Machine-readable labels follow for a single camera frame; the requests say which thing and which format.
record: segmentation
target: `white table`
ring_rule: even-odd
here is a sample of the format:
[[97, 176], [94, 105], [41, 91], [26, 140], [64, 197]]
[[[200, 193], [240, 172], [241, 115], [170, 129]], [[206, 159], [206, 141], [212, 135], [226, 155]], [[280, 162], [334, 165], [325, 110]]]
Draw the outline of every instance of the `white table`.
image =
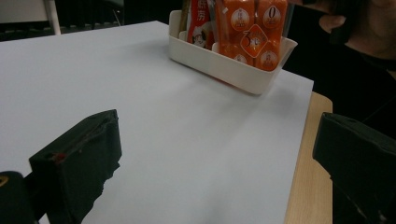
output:
[[167, 28], [0, 43], [0, 170], [114, 108], [120, 168], [84, 223], [283, 223], [313, 82], [246, 94], [170, 60]]

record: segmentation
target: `white container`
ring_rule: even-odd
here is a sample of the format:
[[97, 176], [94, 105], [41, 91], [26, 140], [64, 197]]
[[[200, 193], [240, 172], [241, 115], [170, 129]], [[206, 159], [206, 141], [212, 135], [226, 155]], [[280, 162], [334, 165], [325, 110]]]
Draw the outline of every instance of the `white container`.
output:
[[253, 94], [268, 91], [274, 78], [297, 46], [295, 41], [282, 37], [279, 65], [274, 71], [266, 72], [186, 42], [185, 32], [178, 31], [180, 17], [180, 10], [172, 11], [170, 14], [169, 57]]

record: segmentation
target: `human hand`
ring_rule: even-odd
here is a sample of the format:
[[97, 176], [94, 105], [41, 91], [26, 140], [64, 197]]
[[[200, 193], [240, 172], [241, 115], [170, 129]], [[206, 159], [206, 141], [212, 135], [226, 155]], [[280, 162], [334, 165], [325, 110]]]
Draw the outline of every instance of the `human hand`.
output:
[[[303, 0], [288, 1], [303, 5]], [[317, 0], [304, 7], [326, 13], [320, 18], [319, 25], [330, 33], [346, 20], [342, 15], [334, 15], [335, 4], [336, 0]], [[396, 60], [396, 0], [362, 0], [361, 7], [357, 10], [358, 18], [346, 45], [376, 58]]]

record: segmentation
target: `person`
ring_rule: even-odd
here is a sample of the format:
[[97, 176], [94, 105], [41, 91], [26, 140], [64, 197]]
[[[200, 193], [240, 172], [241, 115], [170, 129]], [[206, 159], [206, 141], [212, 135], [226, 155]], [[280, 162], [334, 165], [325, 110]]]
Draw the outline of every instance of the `person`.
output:
[[[336, 0], [288, 1], [326, 13], [318, 23], [327, 33], [347, 20], [333, 13]], [[369, 63], [382, 66], [396, 79], [396, 0], [361, 0], [357, 10], [358, 18], [346, 46], [362, 53]]]

